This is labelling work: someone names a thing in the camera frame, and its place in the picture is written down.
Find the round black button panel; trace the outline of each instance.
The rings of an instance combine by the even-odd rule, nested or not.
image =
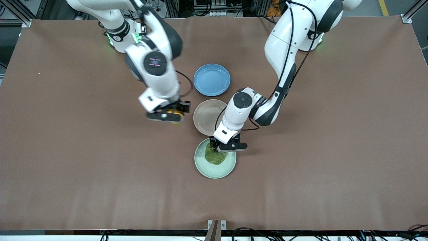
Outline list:
[[[166,72],[166,57],[159,51],[153,51],[146,55],[143,62],[147,73],[161,76]]]
[[[249,94],[245,92],[239,92],[233,96],[233,103],[239,109],[244,109],[250,107],[253,103],[253,100]]]

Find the green plate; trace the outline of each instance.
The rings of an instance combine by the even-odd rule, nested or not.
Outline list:
[[[226,159],[220,164],[215,165],[208,162],[205,159],[205,148],[207,144],[210,142],[210,139],[205,139],[202,141],[195,151],[195,165],[198,171],[212,179],[223,178],[235,168],[236,164],[236,152],[228,152],[226,155]]]

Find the metal bracket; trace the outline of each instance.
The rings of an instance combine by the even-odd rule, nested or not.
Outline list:
[[[212,223],[213,223],[213,220],[208,220],[207,229],[210,229]],[[226,220],[221,220],[220,224],[221,224],[221,230],[226,230]]]
[[[32,21],[33,21],[33,20],[32,20],[32,19],[30,19],[30,21],[29,21],[28,23],[22,22],[21,27],[22,27],[22,28],[29,28],[29,27],[31,26],[31,22],[32,22]]]
[[[400,14],[400,17],[401,17],[401,21],[403,22],[403,24],[411,24],[411,23],[413,23],[411,18],[405,19],[404,18],[404,14]]]

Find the beige plate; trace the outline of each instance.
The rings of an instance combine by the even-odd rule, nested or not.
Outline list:
[[[215,121],[226,106],[226,103],[218,99],[209,99],[200,103],[193,114],[196,129],[206,136],[213,136]],[[216,128],[220,125],[223,115],[224,112],[219,117]]]

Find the blue plate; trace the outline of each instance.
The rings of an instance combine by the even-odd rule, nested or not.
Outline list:
[[[200,67],[193,78],[195,88],[203,95],[223,94],[230,85],[230,74],[221,65],[210,63]]]

